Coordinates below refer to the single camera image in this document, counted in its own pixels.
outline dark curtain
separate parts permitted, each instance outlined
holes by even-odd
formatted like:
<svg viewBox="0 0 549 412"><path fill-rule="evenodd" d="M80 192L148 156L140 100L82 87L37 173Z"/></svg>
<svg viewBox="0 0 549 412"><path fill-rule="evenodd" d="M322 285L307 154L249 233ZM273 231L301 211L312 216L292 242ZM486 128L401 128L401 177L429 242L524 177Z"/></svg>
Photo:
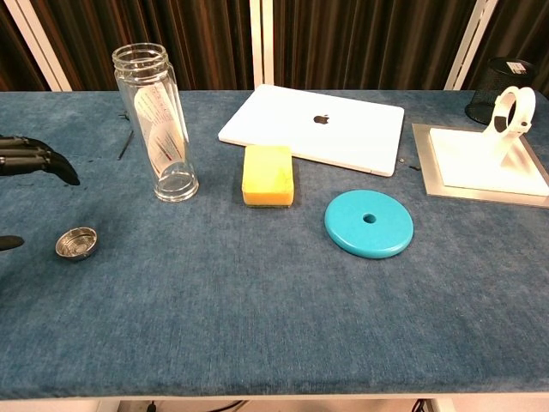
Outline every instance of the dark curtain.
<svg viewBox="0 0 549 412"><path fill-rule="evenodd" d="M274 82L440 89L474 0L274 0Z"/></svg>
<svg viewBox="0 0 549 412"><path fill-rule="evenodd" d="M549 97L549 2L499 0L463 88L475 89L490 58L520 58L534 64L533 88Z"/></svg>
<svg viewBox="0 0 549 412"><path fill-rule="evenodd" d="M0 91L50 90L4 2L0 2Z"/></svg>
<svg viewBox="0 0 549 412"><path fill-rule="evenodd" d="M32 0L74 90L115 90L111 54L162 44L180 89L253 88L248 0Z"/></svg>

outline glass bottle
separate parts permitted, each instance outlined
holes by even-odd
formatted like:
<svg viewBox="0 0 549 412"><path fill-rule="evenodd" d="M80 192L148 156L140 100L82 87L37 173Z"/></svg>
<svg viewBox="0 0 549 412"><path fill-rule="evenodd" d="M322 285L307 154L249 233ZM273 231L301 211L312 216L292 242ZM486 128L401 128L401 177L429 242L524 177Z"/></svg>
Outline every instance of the glass bottle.
<svg viewBox="0 0 549 412"><path fill-rule="evenodd" d="M135 43L112 54L114 76L136 136L141 136L154 176L154 193L180 202L198 190L178 85L166 49Z"/></svg>

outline black mesh pencil holder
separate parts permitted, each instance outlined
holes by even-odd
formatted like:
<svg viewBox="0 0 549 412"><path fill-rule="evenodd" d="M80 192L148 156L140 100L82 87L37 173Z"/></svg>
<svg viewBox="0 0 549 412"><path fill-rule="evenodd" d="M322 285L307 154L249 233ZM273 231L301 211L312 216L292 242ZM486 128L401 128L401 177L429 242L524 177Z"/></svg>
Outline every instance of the black mesh pencil holder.
<svg viewBox="0 0 549 412"><path fill-rule="evenodd" d="M473 98L465 106L465 113L475 122L489 124L496 98L509 86L531 86L536 73L535 66L524 60L491 58Z"/></svg>

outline metal bowl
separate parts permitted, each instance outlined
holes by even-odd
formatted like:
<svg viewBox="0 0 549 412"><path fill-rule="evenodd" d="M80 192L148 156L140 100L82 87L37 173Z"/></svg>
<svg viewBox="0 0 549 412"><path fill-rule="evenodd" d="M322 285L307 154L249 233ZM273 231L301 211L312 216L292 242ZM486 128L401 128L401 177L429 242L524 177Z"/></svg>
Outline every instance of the metal bowl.
<svg viewBox="0 0 549 412"><path fill-rule="evenodd" d="M97 233L91 227L77 227L59 238L55 251L61 258L82 260L94 253L96 247Z"/></svg>

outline robotic hand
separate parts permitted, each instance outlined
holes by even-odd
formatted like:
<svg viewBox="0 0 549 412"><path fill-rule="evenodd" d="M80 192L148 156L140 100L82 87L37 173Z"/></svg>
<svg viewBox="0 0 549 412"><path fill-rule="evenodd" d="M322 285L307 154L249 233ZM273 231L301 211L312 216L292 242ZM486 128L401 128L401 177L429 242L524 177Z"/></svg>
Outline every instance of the robotic hand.
<svg viewBox="0 0 549 412"><path fill-rule="evenodd" d="M0 135L0 176L32 173L37 170L56 174L69 185L79 185L76 170L62 155L40 140ZM0 251L23 244L18 236L0 236Z"/></svg>

